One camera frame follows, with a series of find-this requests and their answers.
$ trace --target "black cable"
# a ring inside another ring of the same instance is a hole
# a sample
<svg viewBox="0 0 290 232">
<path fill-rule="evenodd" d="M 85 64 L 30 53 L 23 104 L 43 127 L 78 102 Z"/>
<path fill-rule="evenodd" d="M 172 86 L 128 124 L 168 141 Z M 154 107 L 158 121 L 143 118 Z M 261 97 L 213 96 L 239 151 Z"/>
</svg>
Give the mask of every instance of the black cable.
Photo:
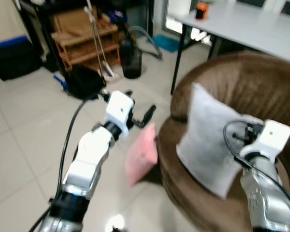
<svg viewBox="0 0 290 232">
<path fill-rule="evenodd" d="M 51 210 L 52 206 L 50 205 L 45 212 L 39 217 L 39 219 L 33 224 L 33 226 L 30 228 L 29 232 L 34 232 L 35 228 L 41 223 L 42 220 L 47 216 L 49 211 Z"/>
<path fill-rule="evenodd" d="M 60 166 L 59 166 L 59 174 L 58 174 L 58 182 L 57 182 L 57 190 L 56 190 L 56 194 L 55 194 L 55 198 L 58 197 L 58 195 L 60 194 L 61 191 L 61 185 L 62 185 L 62 174 L 63 174 L 63 166 L 64 166 L 64 160 L 65 160 L 65 156 L 66 156 L 66 152 L 67 152 L 67 147 L 68 147 L 68 143 L 69 143 L 69 139 L 70 139 L 70 135 L 71 135 L 71 131 L 74 125 L 74 122 L 76 120 L 76 117 L 78 115 L 78 113 L 80 112 L 80 110 L 82 109 L 82 107 L 85 105 L 85 103 L 89 100 L 95 99 L 97 96 L 97 93 L 94 93 L 92 95 L 90 95 L 89 97 L 87 97 L 85 100 L 82 101 L 82 103 L 77 107 L 70 125 L 69 125 L 69 129 L 67 132 L 67 136 L 66 139 L 64 141 L 64 145 L 63 145 L 63 149 L 62 149 L 62 153 L 61 153 L 61 159 L 60 159 Z M 49 211 L 52 209 L 52 205 L 50 205 L 48 207 L 48 209 L 38 218 L 38 220 L 33 224 L 33 226 L 30 228 L 29 232 L 34 232 L 34 230 L 38 227 L 38 225 L 41 223 L 41 221 L 44 220 L 44 218 L 47 216 L 47 214 L 49 213 Z"/>
<path fill-rule="evenodd" d="M 76 146 L 76 149 L 75 149 L 75 151 L 74 151 L 74 155 L 73 155 L 72 161 L 75 160 L 76 155 L 77 155 L 77 152 L 78 152 L 78 145 Z"/>
<path fill-rule="evenodd" d="M 235 121 L 231 121 L 228 122 L 224 128 L 223 128 L 223 139 L 224 142 L 226 144 L 226 146 L 228 147 L 228 149 L 230 150 L 230 152 L 232 153 L 232 155 L 234 156 L 234 159 L 240 161 L 241 164 L 243 164 L 244 166 L 246 166 L 247 168 L 252 168 L 255 171 L 257 171 L 258 173 L 261 173 L 262 175 L 264 175 L 265 177 L 267 177 L 268 179 L 270 179 L 283 193 L 284 195 L 288 198 L 288 200 L 290 201 L 290 195 L 288 194 L 288 192 L 286 191 L 286 189 L 280 185 L 276 180 L 274 180 L 270 175 L 268 175 L 266 172 L 262 171 L 261 169 L 255 167 L 252 163 L 250 163 L 249 161 L 247 161 L 246 159 L 244 159 L 243 157 L 241 157 L 232 147 L 232 145 L 230 144 L 230 141 L 227 137 L 227 128 L 229 125 L 233 124 L 233 123 L 242 123 L 247 125 L 246 121 L 243 120 L 235 120 Z"/>
<path fill-rule="evenodd" d="M 77 117 L 78 113 L 80 112 L 80 110 L 82 109 L 82 107 L 86 104 L 86 102 L 91 100 L 91 99 L 94 99 L 96 96 L 97 96 L 97 93 L 94 93 L 94 94 L 90 95 L 89 97 L 87 97 L 85 100 L 83 100 L 82 103 L 77 107 L 77 109 L 76 109 L 76 111 L 71 119 L 69 129 L 67 132 L 67 136 L 66 136 L 66 139 L 64 141 L 64 145 L 63 145 L 63 149 L 62 149 L 62 153 L 61 153 L 61 160 L 60 160 L 60 166 L 59 166 L 59 174 L 58 174 L 57 190 L 56 190 L 55 198 L 58 196 L 58 194 L 60 193 L 60 190 L 61 190 L 64 160 L 65 160 L 65 156 L 66 156 L 66 151 L 67 151 L 71 131 L 72 131 L 74 122 L 76 120 L 76 117 Z"/>
</svg>

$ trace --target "black box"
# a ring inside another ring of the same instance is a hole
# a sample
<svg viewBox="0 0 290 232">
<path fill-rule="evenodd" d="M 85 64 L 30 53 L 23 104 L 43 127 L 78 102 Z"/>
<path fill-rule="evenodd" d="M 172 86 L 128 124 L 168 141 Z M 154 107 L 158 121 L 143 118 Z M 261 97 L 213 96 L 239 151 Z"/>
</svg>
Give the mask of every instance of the black box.
<svg viewBox="0 0 290 232">
<path fill-rule="evenodd" d="M 0 48 L 0 79 L 8 80 L 31 73 L 42 61 L 29 41 Z"/>
</svg>

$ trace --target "black stand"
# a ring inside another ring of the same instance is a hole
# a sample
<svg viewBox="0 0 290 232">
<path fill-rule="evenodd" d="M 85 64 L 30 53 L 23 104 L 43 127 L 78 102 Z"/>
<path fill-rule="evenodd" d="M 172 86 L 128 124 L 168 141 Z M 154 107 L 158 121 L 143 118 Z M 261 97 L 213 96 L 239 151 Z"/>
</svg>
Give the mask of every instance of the black stand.
<svg viewBox="0 0 290 232">
<path fill-rule="evenodd" d="M 173 94 L 174 89 L 175 89 L 177 73 L 178 73 L 178 68 L 179 68 L 179 62 L 180 62 L 180 59 L 182 57 L 182 52 L 184 49 L 186 33 L 187 33 L 187 25 L 183 24 L 183 32 L 182 32 L 182 35 L 180 36 L 179 48 L 178 48 L 176 64 L 175 64 L 175 71 L 174 71 L 174 76 L 173 76 L 173 81 L 172 81 L 171 95 Z"/>
<path fill-rule="evenodd" d="M 152 37 L 154 32 L 154 0 L 148 1 L 147 32 Z"/>
</svg>

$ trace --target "blue mat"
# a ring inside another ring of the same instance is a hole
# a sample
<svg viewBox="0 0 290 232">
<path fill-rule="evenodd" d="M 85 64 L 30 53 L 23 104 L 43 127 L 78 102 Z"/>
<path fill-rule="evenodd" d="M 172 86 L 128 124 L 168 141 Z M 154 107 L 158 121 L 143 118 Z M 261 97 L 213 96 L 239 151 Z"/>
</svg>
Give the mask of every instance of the blue mat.
<svg viewBox="0 0 290 232">
<path fill-rule="evenodd" d="M 178 46 L 179 46 L 178 40 L 169 38 L 161 34 L 155 35 L 153 37 L 153 40 L 155 41 L 158 47 L 163 48 L 169 52 L 176 52 L 178 50 Z"/>
</svg>

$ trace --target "black bag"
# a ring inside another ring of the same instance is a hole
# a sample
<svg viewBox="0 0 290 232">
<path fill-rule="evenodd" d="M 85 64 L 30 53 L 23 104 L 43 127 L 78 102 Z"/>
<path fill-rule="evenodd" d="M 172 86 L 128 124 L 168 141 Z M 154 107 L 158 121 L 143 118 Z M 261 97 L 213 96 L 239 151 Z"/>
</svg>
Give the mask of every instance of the black bag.
<svg viewBox="0 0 290 232">
<path fill-rule="evenodd" d="M 42 61 L 29 41 L 0 48 L 0 79 L 5 81 L 36 71 Z"/>
<path fill-rule="evenodd" d="M 105 80 L 98 72 L 83 65 L 73 66 L 72 71 L 65 76 L 65 81 L 69 93 L 79 99 L 86 99 L 106 86 Z"/>
</svg>

